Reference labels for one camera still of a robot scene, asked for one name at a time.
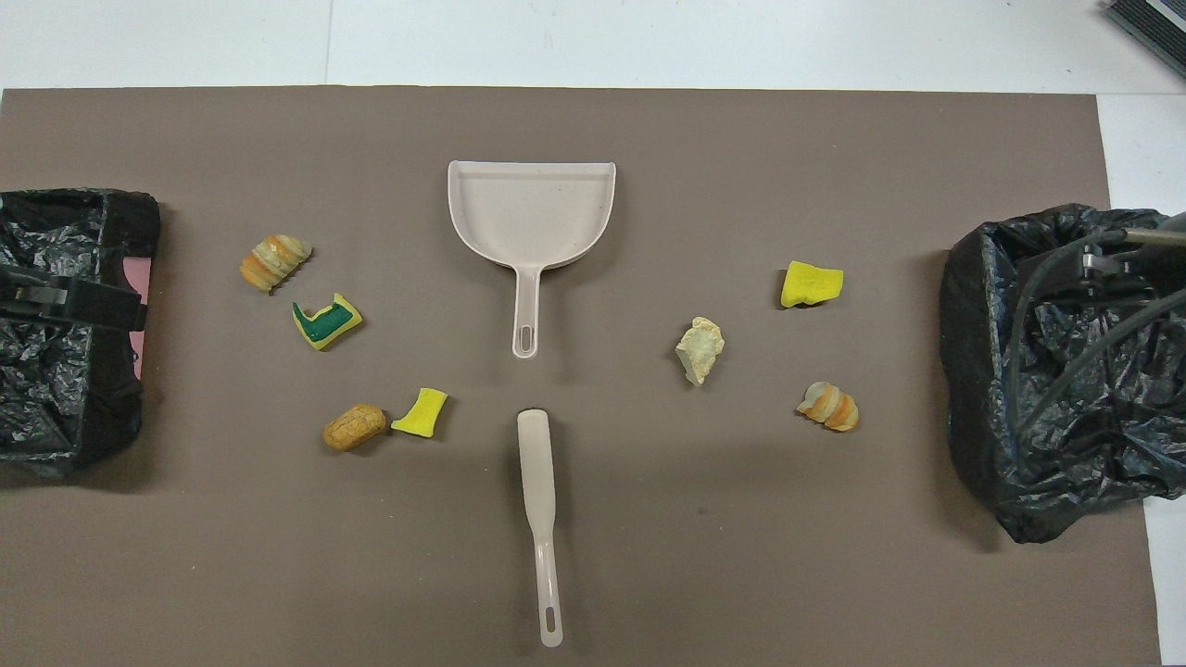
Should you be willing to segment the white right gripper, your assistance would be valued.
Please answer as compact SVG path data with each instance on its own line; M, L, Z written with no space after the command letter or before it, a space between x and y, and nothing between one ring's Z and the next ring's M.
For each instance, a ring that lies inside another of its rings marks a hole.
M1080 278L1118 279L1129 269L1144 279L1182 279L1185 246L1141 244L1126 254L1126 261L1110 258L1101 244L1085 244L1080 253Z

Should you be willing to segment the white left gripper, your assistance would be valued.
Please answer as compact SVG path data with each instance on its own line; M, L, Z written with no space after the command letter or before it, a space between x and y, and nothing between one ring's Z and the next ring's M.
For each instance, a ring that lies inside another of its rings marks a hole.
M117 284L1 267L1 317L6 320L75 322L130 333L144 331L147 312L144 296Z

